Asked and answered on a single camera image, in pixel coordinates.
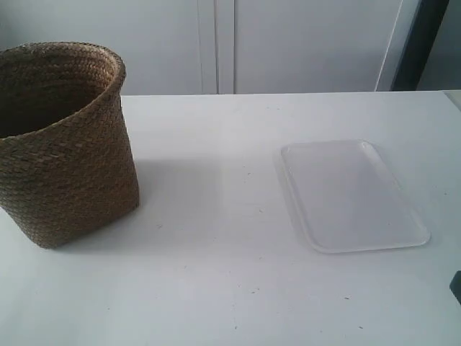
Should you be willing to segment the clear plastic tray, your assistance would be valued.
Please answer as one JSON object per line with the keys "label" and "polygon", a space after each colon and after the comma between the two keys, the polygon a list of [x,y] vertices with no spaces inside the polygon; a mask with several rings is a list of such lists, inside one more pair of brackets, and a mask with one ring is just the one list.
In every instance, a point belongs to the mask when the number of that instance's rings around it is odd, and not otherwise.
{"label": "clear plastic tray", "polygon": [[293,143],[280,166],[296,220],[318,252],[425,245],[431,233],[376,148],[363,140]]}

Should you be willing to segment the white cabinet with doors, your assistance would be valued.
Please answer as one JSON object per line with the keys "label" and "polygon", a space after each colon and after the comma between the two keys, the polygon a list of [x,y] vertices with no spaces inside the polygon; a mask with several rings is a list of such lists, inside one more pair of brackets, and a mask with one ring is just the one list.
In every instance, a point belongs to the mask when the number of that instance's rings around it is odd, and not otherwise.
{"label": "white cabinet with doors", "polygon": [[417,1],[3,1],[1,47],[91,42],[124,93],[387,91]]}

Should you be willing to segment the dark vertical post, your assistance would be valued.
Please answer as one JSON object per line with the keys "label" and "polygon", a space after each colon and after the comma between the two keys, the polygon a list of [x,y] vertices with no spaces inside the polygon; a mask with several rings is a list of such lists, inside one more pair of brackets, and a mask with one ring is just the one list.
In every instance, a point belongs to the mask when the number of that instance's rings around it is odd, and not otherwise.
{"label": "dark vertical post", "polygon": [[444,19],[449,0],[422,0],[409,30],[390,90],[415,91]]}

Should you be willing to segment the brown woven straw basket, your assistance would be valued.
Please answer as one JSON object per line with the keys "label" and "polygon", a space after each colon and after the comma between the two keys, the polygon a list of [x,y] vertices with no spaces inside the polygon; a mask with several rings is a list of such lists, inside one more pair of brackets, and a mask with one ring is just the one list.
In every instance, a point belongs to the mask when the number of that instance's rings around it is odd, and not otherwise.
{"label": "brown woven straw basket", "polygon": [[121,57],[91,43],[1,52],[1,207],[39,247],[67,244],[138,207],[125,77]]}

